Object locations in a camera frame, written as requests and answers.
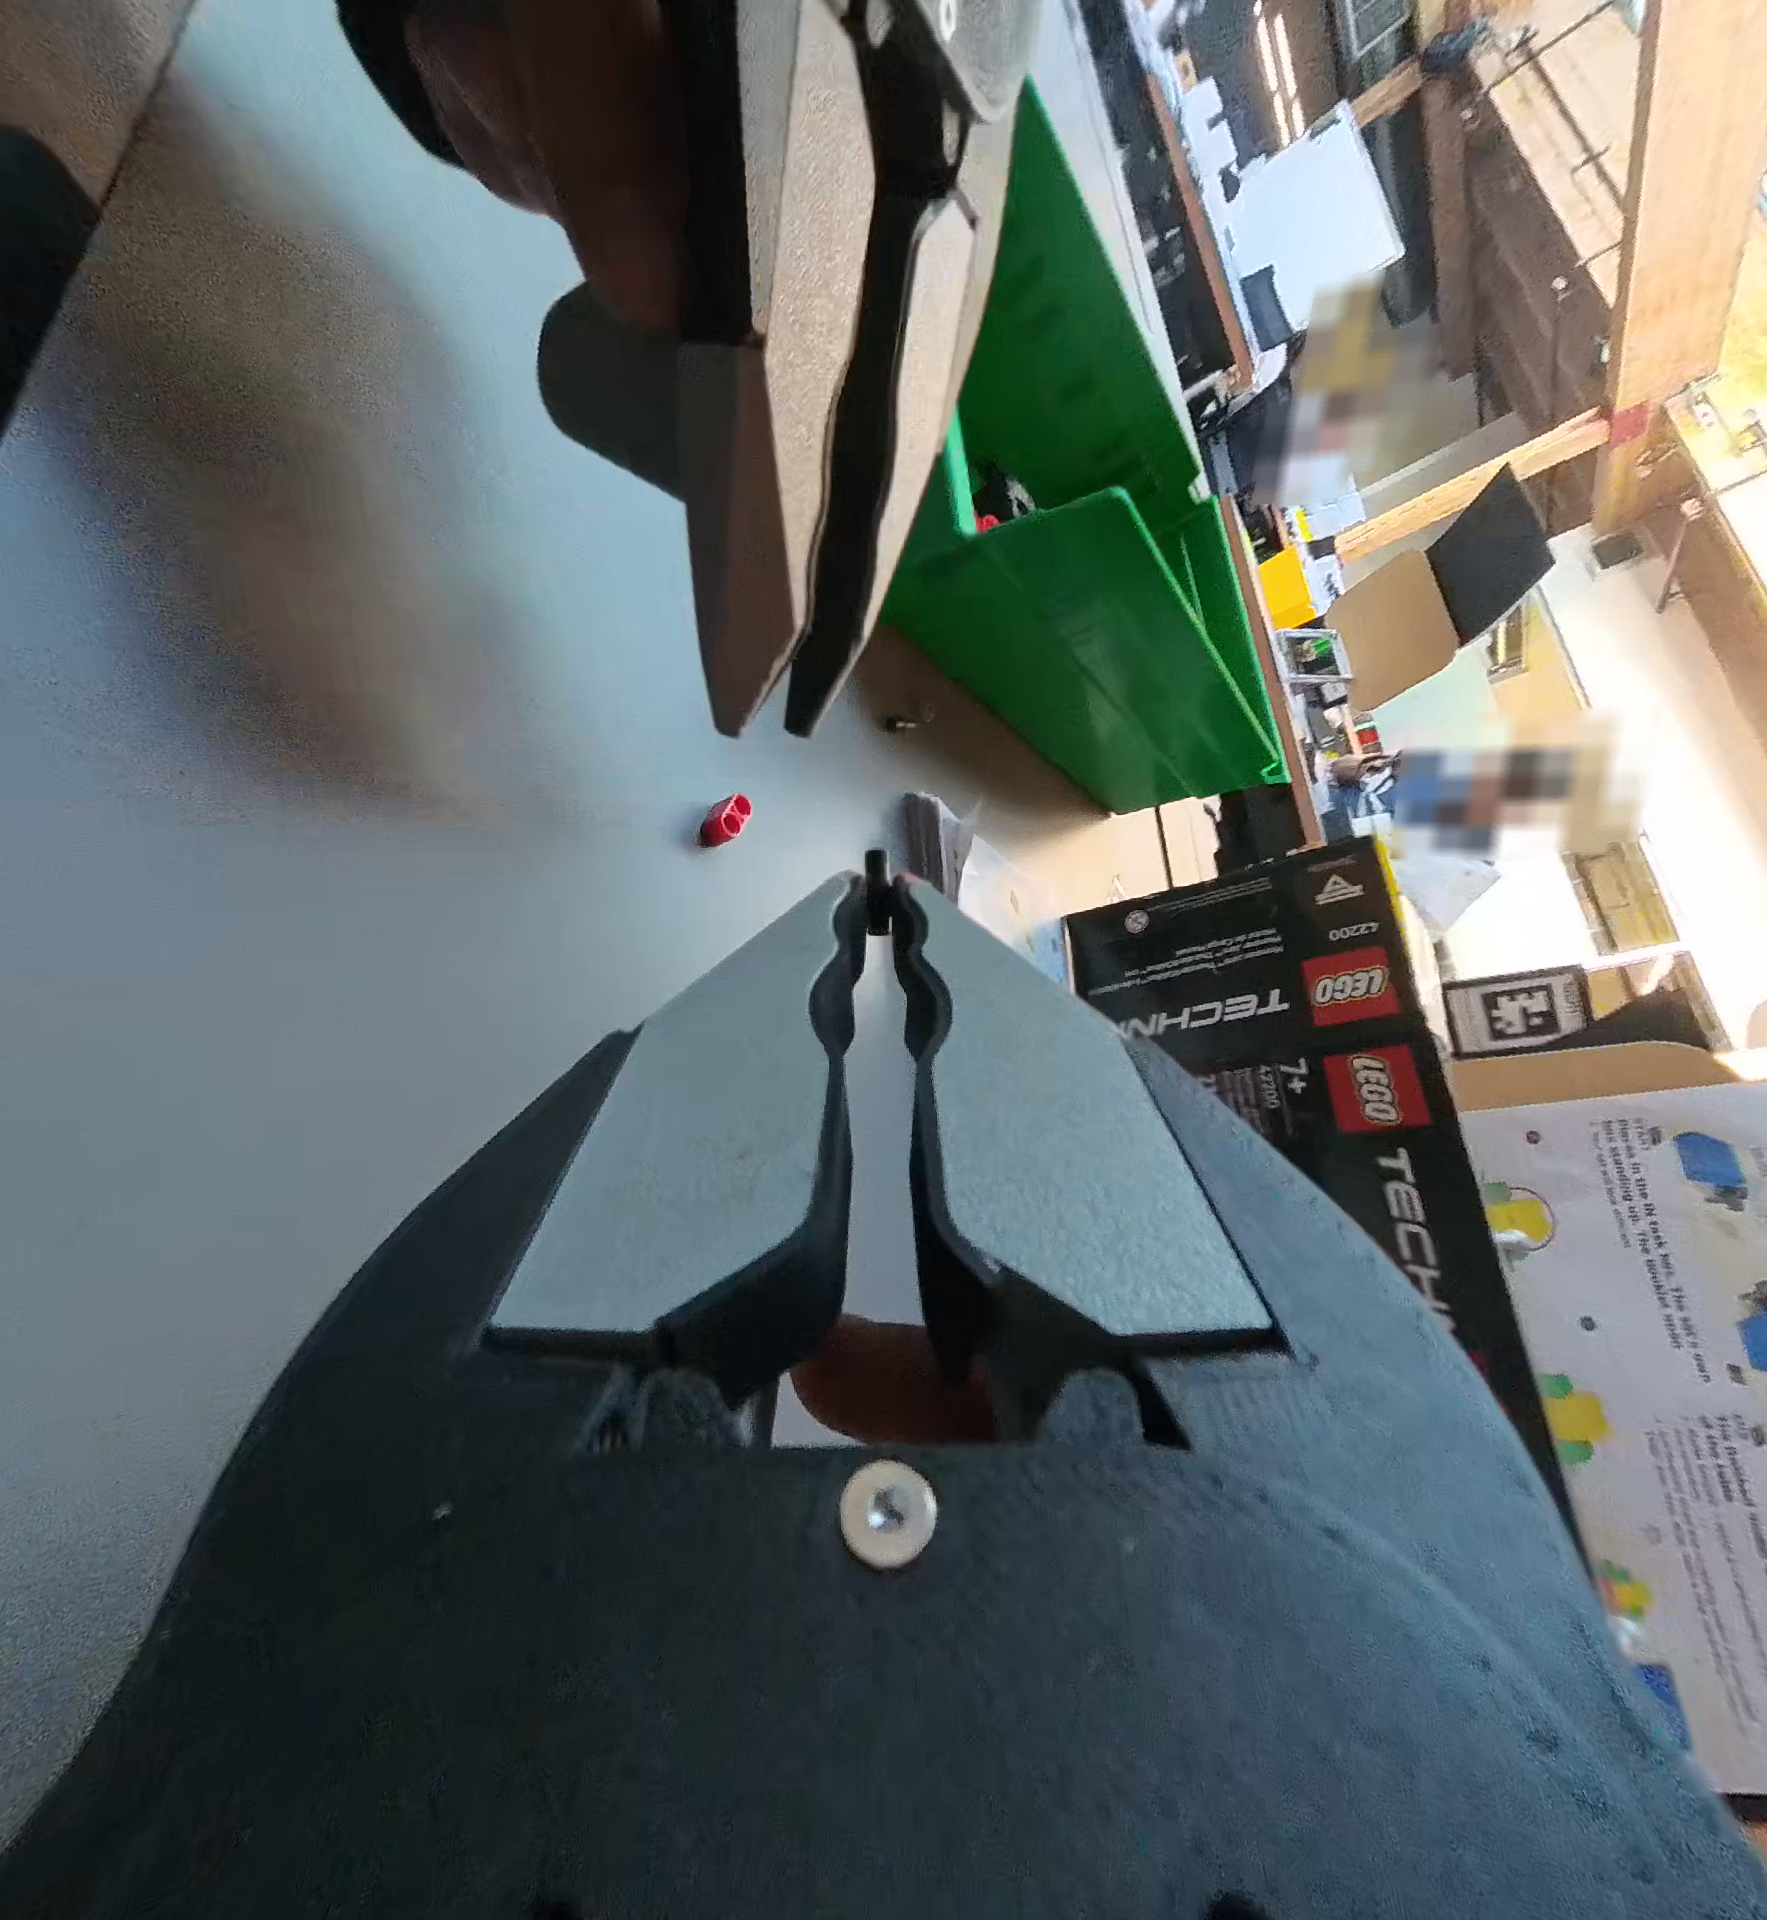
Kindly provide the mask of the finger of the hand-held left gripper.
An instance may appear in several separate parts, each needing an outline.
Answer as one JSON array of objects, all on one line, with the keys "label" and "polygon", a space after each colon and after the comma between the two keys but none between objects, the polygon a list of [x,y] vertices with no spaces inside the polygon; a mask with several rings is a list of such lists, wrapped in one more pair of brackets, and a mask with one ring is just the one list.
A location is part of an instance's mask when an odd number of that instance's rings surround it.
[{"label": "finger of the hand-held left gripper", "polygon": [[784,727],[808,738],[864,655],[955,410],[972,282],[966,207],[881,207],[837,395],[828,493]]},{"label": "finger of the hand-held left gripper", "polygon": [[702,687],[748,731],[800,655],[860,645],[886,556],[869,299],[886,137],[834,2],[681,2],[678,450]]}]

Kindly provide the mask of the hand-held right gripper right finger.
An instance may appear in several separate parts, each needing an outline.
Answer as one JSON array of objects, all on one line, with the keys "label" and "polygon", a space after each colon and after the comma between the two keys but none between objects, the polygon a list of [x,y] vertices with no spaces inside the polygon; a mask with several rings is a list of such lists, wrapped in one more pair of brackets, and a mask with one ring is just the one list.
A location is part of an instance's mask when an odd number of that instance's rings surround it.
[{"label": "hand-held right gripper right finger", "polygon": [[939,1364],[999,1388],[1277,1347],[1130,1044],[917,878],[893,886]]}]

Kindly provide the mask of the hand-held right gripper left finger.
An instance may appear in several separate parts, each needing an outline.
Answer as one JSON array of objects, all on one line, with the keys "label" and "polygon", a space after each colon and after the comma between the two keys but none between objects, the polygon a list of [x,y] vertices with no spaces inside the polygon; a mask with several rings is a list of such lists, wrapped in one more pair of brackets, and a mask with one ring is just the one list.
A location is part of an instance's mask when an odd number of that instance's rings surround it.
[{"label": "hand-held right gripper left finger", "polygon": [[846,1301],[864,878],[837,873],[642,1021],[491,1309],[507,1354],[765,1398]]}]

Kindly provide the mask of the green plastic bin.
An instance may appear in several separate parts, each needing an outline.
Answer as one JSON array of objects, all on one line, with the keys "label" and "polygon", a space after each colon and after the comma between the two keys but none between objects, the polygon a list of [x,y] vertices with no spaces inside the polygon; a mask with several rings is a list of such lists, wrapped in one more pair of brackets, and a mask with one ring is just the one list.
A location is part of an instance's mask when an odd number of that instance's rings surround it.
[{"label": "green plastic bin", "polygon": [[1285,780],[1201,460],[1036,83],[883,624],[1107,812]]}]

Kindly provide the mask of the black lego set box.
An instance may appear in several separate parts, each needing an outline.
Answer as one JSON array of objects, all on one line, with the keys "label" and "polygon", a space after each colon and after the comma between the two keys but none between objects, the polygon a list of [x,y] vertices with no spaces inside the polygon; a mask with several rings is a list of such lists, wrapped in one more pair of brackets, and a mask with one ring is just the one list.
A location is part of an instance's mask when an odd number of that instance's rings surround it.
[{"label": "black lego set box", "polygon": [[1573,1525],[1399,908],[1379,842],[1352,837],[1068,916],[1071,985],[1201,1080],[1399,1266]]}]

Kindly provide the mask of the lego instruction booklet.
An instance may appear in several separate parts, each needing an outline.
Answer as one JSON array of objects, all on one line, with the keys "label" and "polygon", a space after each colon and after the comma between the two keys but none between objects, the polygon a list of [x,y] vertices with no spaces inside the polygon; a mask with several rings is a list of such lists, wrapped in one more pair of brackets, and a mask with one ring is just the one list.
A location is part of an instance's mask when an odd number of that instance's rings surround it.
[{"label": "lego instruction booklet", "polygon": [[979,832],[975,819],[929,791],[906,791],[900,826],[913,876],[939,886],[966,921],[1021,952],[1042,975],[1072,989],[1059,905]]}]

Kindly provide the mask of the person's right hand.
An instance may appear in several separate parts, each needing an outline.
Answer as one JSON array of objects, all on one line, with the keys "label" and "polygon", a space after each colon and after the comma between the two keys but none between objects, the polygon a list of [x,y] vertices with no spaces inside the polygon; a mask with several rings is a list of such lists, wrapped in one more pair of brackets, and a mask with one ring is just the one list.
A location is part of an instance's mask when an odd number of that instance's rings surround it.
[{"label": "person's right hand", "polygon": [[979,1371],[949,1377],[927,1328],[843,1311],[790,1371],[800,1408],[869,1450],[990,1444],[996,1416]]}]

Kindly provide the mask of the person's left hand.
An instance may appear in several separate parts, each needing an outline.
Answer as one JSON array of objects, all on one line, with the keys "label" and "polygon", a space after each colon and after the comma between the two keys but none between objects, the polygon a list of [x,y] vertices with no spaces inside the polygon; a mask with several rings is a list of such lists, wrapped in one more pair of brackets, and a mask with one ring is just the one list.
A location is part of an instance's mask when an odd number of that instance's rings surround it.
[{"label": "person's left hand", "polygon": [[661,2],[338,2],[417,144],[565,230],[632,334],[681,334],[686,124]]}]

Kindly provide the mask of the white board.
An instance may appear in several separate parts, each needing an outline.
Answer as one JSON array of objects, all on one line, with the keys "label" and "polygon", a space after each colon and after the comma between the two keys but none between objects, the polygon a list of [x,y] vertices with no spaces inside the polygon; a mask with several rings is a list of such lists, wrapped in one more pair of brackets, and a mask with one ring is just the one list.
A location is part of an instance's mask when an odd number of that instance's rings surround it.
[{"label": "white board", "polygon": [[1297,328],[1358,288],[1383,288],[1406,239],[1352,103],[1239,176],[1227,246],[1234,275],[1269,273]]}]

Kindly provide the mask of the black framed paper sign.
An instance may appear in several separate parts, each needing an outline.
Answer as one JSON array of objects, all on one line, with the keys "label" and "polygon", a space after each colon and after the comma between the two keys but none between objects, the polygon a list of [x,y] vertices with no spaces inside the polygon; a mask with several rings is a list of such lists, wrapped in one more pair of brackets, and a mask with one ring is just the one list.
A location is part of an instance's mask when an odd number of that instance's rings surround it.
[{"label": "black framed paper sign", "polygon": [[1455,1058],[1508,1058],[1576,1041],[1593,1024],[1586,968],[1451,979],[1442,985],[1447,1041]]}]

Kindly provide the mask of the black hanging box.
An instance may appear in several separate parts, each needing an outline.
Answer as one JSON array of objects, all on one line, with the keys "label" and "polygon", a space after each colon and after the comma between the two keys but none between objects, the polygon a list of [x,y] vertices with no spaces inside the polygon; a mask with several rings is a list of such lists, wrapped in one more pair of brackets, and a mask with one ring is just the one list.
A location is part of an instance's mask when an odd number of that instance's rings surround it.
[{"label": "black hanging box", "polygon": [[1458,645],[1503,624],[1553,572],[1553,546],[1513,463],[1425,549]]}]

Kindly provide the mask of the wooden ceiling beam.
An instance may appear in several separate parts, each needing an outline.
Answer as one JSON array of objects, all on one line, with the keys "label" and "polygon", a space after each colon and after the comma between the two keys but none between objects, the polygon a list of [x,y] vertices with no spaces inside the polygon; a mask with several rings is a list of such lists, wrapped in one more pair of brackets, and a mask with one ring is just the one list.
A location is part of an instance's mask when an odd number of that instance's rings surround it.
[{"label": "wooden ceiling beam", "polygon": [[1634,526],[1652,433],[1722,364],[1767,164],[1767,2],[1647,2],[1593,535]]}]

